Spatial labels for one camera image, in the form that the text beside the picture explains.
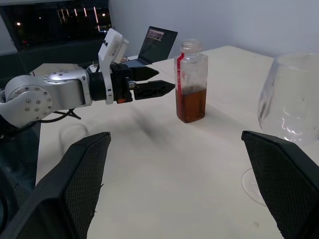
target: laptop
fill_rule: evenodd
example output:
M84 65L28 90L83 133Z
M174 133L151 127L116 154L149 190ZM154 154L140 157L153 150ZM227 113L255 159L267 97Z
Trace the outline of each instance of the laptop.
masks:
M136 60L124 62L128 67L140 67L163 61L173 47L177 32L150 26Z

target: window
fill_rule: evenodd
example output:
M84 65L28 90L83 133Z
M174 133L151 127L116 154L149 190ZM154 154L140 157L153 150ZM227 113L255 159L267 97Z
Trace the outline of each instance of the window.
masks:
M2 7L18 50L102 39L112 27L107 0L73 0Z

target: robotic arm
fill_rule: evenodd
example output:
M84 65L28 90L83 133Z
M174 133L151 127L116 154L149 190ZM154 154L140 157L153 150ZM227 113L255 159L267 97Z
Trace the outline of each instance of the robotic arm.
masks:
M48 76L18 76L1 92L0 139L11 137L32 122L58 110L90 106L105 100L107 105L160 97L175 88L165 81L137 84L158 74L148 68L120 64L128 45L121 34L108 31L98 53L101 72L86 70L54 72Z

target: table surface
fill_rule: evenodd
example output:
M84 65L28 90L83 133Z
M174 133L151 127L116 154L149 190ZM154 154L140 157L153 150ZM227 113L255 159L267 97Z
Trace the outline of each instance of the table surface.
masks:
M72 143L111 132L89 239L282 239L268 209L241 184L251 168L241 132L259 131L258 98L273 59L229 46L204 53L202 120L181 122L172 91L121 105L94 102L76 109L82 120L42 124L37 181ZM160 71L154 80L174 82L173 60L154 65ZM315 149L306 153L318 159Z

